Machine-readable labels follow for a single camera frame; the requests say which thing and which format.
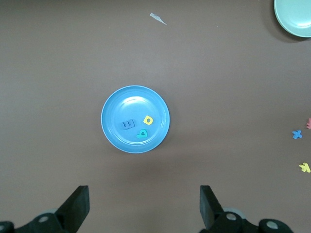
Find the yellow foam letter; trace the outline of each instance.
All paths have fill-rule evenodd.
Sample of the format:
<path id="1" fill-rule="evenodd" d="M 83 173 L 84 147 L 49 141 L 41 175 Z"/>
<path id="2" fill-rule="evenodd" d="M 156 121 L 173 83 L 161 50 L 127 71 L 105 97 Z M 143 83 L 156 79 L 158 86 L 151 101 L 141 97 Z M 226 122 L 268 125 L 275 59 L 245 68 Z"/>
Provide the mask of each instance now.
<path id="1" fill-rule="evenodd" d="M 147 125 L 151 125 L 154 120 L 150 116 L 146 116 L 144 119 L 144 123 Z"/>

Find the paper scrap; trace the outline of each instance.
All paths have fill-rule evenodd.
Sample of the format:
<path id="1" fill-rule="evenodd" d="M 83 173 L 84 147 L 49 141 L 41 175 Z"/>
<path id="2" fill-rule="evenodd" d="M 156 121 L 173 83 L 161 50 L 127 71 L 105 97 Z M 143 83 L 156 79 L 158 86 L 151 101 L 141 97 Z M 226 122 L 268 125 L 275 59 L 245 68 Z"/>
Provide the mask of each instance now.
<path id="1" fill-rule="evenodd" d="M 164 23 L 165 25 L 167 25 L 165 22 L 163 22 L 163 20 L 161 20 L 161 18 L 157 15 L 155 15 L 154 13 L 150 13 L 150 16 L 154 19 L 156 19 L 157 21 Z"/>

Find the plate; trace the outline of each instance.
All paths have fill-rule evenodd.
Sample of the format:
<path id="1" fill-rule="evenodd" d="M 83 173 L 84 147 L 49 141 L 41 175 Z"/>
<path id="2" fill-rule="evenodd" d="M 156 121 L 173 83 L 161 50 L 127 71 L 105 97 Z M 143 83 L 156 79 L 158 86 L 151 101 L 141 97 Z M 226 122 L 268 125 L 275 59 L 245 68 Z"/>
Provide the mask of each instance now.
<path id="1" fill-rule="evenodd" d="M 275 0 L 274 10 L 277 20 L 289 33 L 311 37 L 311 0 Z"/>
<path id="2" fill-rule="evenodd" d="M 102 128 L 109 142 L 128 153 L 157 147 L 170 126 L 169 109 L 162 97 L 145 86 L 115 91 L 102 110 Z"/>

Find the light green plate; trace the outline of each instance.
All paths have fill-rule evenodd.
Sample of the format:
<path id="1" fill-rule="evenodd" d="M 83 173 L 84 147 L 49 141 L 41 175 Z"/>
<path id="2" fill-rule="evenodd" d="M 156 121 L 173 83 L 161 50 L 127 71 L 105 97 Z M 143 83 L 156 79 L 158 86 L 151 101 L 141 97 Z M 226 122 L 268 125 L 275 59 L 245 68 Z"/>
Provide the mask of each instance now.
<path id="1" fill-rule="evenodd" d="M 275 0 L 274 10 L 286 31 L 300 37 L 311 37 L 311 0 Z"/>

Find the screw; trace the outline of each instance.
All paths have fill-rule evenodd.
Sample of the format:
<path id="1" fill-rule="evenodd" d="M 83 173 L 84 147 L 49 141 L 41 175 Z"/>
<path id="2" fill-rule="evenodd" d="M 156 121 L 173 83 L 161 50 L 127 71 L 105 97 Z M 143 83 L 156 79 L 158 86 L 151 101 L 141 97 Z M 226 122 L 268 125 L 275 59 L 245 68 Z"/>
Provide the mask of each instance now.
<path id="1" fill-rule="evenodd" d="M 274 229 L 274 230 L 278 229 L 278 226 L 277 226 L 277 224 L 276 224 L 275 222 L 268 221 L 268 222 L 266 223 L 266 225 L 267 225 L 267 227 L 269 227 L 269 228 L 271 228 L 271 229 Z"/>
<path id="2" fill-rule="evenodd" d="M 237 220 L 237 217 L 232 213 L 227 214 L 226 217 L 231 221 Z"/>
<path id="3" fill-rule="evenodd" d="M 41 217 L 41 218 L 39 219 L 39 221 L 38 221 L 38 222 L 42 223 L 42 222 L 47 221 L 48 219 L 49 219 L 49 217 L 47 217 L 47 216 L 43 216 L 43 217 Z"/>

